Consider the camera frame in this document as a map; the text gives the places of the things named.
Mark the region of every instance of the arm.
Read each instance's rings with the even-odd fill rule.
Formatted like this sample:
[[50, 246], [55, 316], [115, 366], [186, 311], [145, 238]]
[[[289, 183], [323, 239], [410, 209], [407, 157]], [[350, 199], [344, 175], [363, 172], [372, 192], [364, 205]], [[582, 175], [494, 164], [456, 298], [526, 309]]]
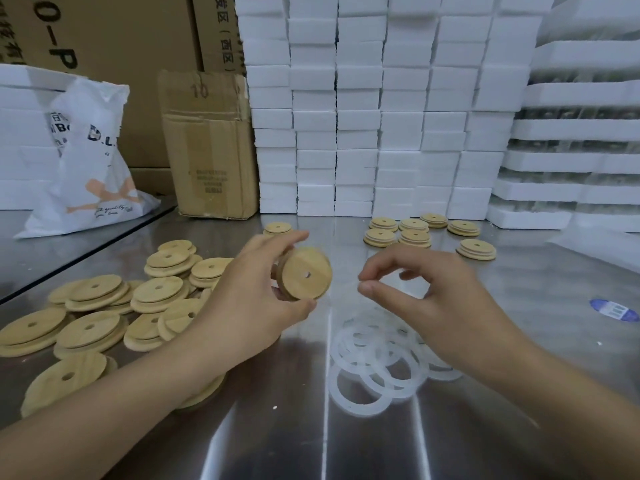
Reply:
[[270, 275], [280, 254], [307, 236], [252, 238], [183, 334], [0, 432], [2, 477], [101, 478], [185, 399], [304, 320], [315, 301], [279, 301]]
[[[379, 282], [430, 283], [423, 299]], [[528, 339], [457, 255], [395, 245], [370, 258], [358, 290], [400, 316], [444, 361], [507, 397], [594, 477], [640, 478], [640, 409]]]

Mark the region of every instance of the cardboard box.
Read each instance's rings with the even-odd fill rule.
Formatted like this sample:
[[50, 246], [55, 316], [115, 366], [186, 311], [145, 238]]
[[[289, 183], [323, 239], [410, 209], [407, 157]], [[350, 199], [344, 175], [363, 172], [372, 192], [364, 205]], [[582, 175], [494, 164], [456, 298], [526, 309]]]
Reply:
[[[195, 98], [194, 85], [208, 87], [208, 97]], [[244, 77], [161, 71], [158, 90], [180, 212], [224, 219], [254, 215], [258, 179]]]

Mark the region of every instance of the label sticker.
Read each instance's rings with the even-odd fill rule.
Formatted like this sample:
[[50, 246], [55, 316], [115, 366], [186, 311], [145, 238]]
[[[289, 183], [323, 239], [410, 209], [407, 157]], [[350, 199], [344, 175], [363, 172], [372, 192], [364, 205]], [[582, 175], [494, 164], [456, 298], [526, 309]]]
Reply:
[[624, 305], [609, 301], [608, 299], [592, 299], [591, 307], [606, 317], [615, 318], [623, 322], [638, 322], [640, 315]]

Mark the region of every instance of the metal table surface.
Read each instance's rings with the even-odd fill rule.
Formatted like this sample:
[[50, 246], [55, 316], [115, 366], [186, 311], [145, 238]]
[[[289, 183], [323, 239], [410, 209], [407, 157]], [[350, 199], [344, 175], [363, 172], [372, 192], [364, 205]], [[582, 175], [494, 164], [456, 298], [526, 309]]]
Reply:
[[146, 216], [82, 232], [34, 239], [14, 239], [24, 229], [30, 210], [0, 211], [0, 303], [32, 284], [45, 280], [62, 267], [75, 264], [96, 250], [163, 216], [175, 207], [175, 198], [164, 198]]
[[[370, 419], [352, 417], [332, 402], [325, 384], [328, 344], [349, 318], [332, 297], [356, 281], [376, 252], [362, 242], [368, 219], [262, 216], [227, 222], [173, 212], [0, 306], [0, 326], [44, 306], [48, 292], [64, 282], [103, 273], [144, 278], [146, 257], [171, 239], [193, 241], [205, 258], [235, 255], [260, 232], [261, 220], [288, 220], [311, 231], [308, 243], [332, 261], [332, 292], [306, 322], [231, 371], [216, 396], [157, 425], [107, 478], [580, 477], [524, 414], [468, 377], [427, 381], [414, 397]], [[481, 238], [497, 247], [498, 258], [469, 263], [511, 318], [542, 346], [640, 402], [640, 326], [589, 306], [592, 298], [606, 298], [640, 310], [640, 275], [545, 245], [553, 232], [481, 226]], [[431, 234], [435, 249], [452, 251], [459, 241], [444, 230]], [[139, 356], [122, 343], [106, 353], [121, 365]], [[0, 427], [18, 420], [28, 384], [54, 362], [51, 349], [0, 360]], [[340, 387], [354, 401], [372, 400], [356, 383]]]

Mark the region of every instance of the brown cardboard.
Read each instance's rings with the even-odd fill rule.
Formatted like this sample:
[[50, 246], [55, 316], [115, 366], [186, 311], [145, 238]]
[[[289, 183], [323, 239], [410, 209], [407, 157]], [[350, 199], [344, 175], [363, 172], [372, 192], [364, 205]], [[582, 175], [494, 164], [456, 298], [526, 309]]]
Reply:
[[132, 167], [167, 168], [156, 78], [198, 68], [191, 0], [2, 0], [29, 65], [128, 84], [118, 147]]
[[180, 212], [254, 215], [257, 165], [244, 76], [160, 71], [158, 91]]
[[246, 74], [235, 0], [193, 0], [205, 72]]

